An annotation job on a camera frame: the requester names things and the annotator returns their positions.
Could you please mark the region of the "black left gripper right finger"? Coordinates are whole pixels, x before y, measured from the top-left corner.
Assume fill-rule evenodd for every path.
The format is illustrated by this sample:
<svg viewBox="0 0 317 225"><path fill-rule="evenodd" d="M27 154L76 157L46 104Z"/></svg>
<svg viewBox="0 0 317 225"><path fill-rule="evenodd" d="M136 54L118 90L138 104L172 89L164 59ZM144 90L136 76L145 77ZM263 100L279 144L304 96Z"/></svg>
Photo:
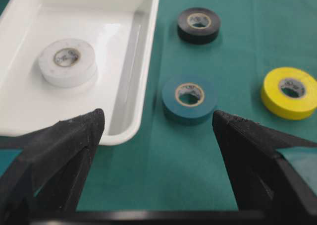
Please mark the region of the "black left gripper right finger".
<svg viewBox="0 0 317 225"><path fill-rule="evenodd" d="M317 196L281 153L315 142L220 110L212 128L239 210L263 211L275 225L316 224Z"/></svg>

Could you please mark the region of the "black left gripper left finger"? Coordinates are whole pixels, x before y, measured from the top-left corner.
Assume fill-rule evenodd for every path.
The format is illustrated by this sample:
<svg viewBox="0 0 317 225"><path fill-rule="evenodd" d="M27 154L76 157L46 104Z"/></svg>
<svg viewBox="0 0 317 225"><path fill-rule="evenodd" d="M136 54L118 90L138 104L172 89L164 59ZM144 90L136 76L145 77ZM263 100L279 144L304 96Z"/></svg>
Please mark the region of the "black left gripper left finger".
<svg viewBox="0 0 317 225"><path fill-rule="evenodd" d="M1 141L1 152L18 150L0 177L1 224L21 224L33 211L74 212L104 128L96 109Z"/></svg>

